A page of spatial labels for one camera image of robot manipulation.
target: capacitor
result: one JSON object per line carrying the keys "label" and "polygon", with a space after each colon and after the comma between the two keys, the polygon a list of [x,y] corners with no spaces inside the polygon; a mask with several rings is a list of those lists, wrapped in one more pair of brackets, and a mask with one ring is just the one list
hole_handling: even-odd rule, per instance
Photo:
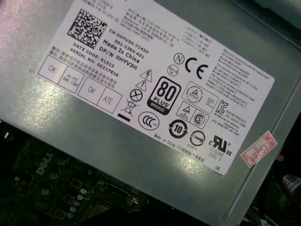
{"label": "capacitor", "polygon": [[79,205],[80,205],[80,202],[79,202],[79,201],[77,201],[77,200],[75,200],[75,201],[74,201],[74,203],[73,203],[73,205],[75,205],[75,206],[79,206]]}
{"label": "capacitor", "polygon": [[50,173],[49,173],[49,177],[50,177],[50,179],[52,179],[52,180],[57,179],[57,172],[55,172],[55,171],[50,172]]}
{"label": "capacitor", "polygon": [[41,194],[42,195],[48,195],[49,194],[49,188],[47,188],[47,187],[42,188]]}
{"label": "capacitor", "polygon": [[87,193],[87,189],[86,188],[82,188],[81,190],[80,190],[80,193],[82,193],[82,194],[86,194]]}
{"label": "capacitor", "polygon": [[75,206],[71,206],[70,211],[73,212],[73,213],[76,212],[76,207]]}
{"label": "capacitor", "polygon": [[83,197],[82,195],[79,194],[79,195],[77,196],[77,199],[78,199],[78,200],[83,200],[84,197]]}
{"label": "capacitor", "polygon": [[69,212],[69,213],[67,214],[67,218],[72,218],[72,217],[73,217],[73,213]]}
{"label": "capacitor", "polygon": [[60,165],[60,166],[64,165],[64,164],[65,164],[65,159],[59,158],[59,159],[57,160],[57,164]]}
{"label": "capacitor", "polygon": [[52,169],[49,173],[49,177],[52,180],[57,179],[58,175],[61,174],[61,171],[59,169]]}

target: ce mark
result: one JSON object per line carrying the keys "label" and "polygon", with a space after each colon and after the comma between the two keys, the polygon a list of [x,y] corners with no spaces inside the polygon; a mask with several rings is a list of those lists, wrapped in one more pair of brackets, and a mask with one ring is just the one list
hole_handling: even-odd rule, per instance
{"label": "ce mark", "polygon": [[[198,59],[196,59],[195,57],[190,57],[185,61],[185,57],[182,53],[177,53],[174,56],[174,62],[176,64],[181,65],[185,62],[185,69],[188,73],[191,72],[191,69],[190,69],[190,66],[189,66],[191,61],[197,62]],[[202,79],[201,74],[204,73],[204,68],[208,68],[208,65],[199,65],[197,70],[196,70],[196,75],[199,79]]]}

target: warning triangle symbol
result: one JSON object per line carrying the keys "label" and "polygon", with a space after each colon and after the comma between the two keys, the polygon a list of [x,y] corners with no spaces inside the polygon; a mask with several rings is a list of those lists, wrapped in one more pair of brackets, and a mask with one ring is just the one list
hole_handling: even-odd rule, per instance
{"label": "warning triangle symbol", "polygon": [[188,106],[188,107],[185,107],[185,108],[183,109],[183,111],[186,112],[186,113],[188,113],[188,114],[190,114],[190,107],[189,107],[189,106]]}
{"label": "warning triangle symbol", "polygon": [[196,89],[195,91],[192,92],[192,94],[197,96],[198,95],[198,90]]}
{"label": "warning triangle symbol", "polygon": [[146,92],[146,80],[139,82],[136,87]]}
{"label": "warning triangle symbol", "polygon": [[146,79],[149,82],[152,82],[152,73],[151,69],[147,70],[146,72],[140,75],[141,78]]}

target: electronic component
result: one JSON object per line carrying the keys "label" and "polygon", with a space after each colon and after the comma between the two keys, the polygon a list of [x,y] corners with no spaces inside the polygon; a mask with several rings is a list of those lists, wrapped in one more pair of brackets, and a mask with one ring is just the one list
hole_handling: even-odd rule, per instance
{"label": "electronic component", "polygon": [[73,179],[72,182],[70,183],[71,187],[74,187],[76,189],[80,189],[80,187],[82,186],[83,182],[81,182],[80,180],[77,179]]}
{"label": "electronic component", "polygon": [[9,143],[10,161],[3,161],[0,226],[69,226],[91,218],[97,203],[103,210],[119,206],[125,211],[146,204],[146,194],[7,124],[5,131],[15,140]]}
{"label": "electronic component", "polygon": [[55,217],[56,218],[59,218],[59,219],[61,219],[61,220],[63,220],[64,218],[65,218],[65,216],[66,216],[66,212],[64,212],[64,211],[62,211],[62,210],[57,210],[56,212],[55,212]]}
{"label": "electronic component", "polygon": [[63,198],[63,201],[67,204],[73,204],[75,197],[69,194],[66,194]]}

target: high voltage warning symbol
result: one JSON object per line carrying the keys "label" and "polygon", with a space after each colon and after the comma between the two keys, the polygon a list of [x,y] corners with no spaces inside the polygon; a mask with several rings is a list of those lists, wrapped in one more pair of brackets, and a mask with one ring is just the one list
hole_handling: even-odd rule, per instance
{"label": "high voltage warning symbol", "polygon": [[139,82],[138,84],[136,84],[136,87],[141,89],[142,91],[146,92],[146,83],[152,82],[152,71],[151,69],[147,70],[146,72],[142,73],[140,75],[141,78],[143,78],[144,80]]}
{"label": "high voltage warning symbol", "polygon": [[142,73],[140,75],[141,78],[149,81],[149,82],[152,82],[152,73],[151,73],[151,69],[147,70],[146,72]]}

